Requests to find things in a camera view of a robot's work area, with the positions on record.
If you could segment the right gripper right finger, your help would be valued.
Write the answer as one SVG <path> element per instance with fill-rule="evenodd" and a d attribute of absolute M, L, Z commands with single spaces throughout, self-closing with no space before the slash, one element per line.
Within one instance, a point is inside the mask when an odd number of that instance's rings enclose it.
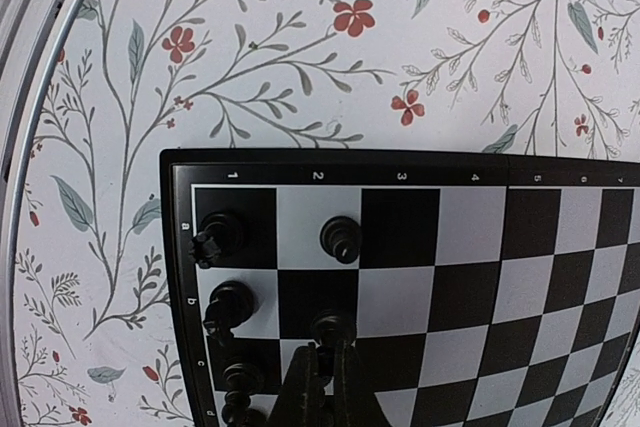
<path fill-rule="evenodd" d="M 336 426 L 388 425 L 355 347 L 343 340 L 336 344 L 333 377 Z"/>

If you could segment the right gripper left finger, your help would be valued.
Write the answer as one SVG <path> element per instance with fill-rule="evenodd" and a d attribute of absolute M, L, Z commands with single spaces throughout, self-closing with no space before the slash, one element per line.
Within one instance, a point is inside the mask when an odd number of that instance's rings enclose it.
<path fill-rule="evenodd" d="M 267 425 L 320 425 L 319 363 L 314 344 L 307 344 L 295 350 Z"/>

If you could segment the black chess piece eleventh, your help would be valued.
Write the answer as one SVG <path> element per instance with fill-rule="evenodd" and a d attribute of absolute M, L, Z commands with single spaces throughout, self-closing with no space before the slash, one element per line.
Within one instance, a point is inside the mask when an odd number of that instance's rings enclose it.
<path fill-rule="evenodd" d="M 251 407 L 251 397 L 264 384 L 262 371 L 252 363 L 235 360 L 223 373 L 227 385 L 221 418 L 226 426 L 265 426 L 267 417 Z"/>

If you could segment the black pawn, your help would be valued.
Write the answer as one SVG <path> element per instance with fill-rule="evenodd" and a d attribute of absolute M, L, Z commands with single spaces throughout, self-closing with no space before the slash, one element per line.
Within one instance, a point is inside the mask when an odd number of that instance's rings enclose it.
<path fill-rule="evenodd" d="M 339 341 L 352 345 L 357 328 L 354 317 L 336 310 L 321 311 L 312 321 L 310 332 L 317 344 L 319 376 L 324 386 L 328 385 L 334 372 L 335 349 Z"/>

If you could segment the black and grey chessboard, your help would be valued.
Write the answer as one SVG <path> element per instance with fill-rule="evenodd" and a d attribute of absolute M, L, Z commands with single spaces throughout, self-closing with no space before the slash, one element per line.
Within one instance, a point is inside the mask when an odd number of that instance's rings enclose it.
<path fill-rule="evenodd" d="M 596 426 L 639 330 L 639 167 L 495 153 L 167 149 L 159 157 L 165 264 L 194 423 L 221 418 L 224 370 L 264 375 L 269 414 L 325 310 L 355 348 L 390 426 Z M 204 218 L 231 211 L 243 247 L 190 256 Z M 358 259 L 320 245 L 361 227 Z M 211 292 L 237 280 L 255 312 L 221 347 Z"/>

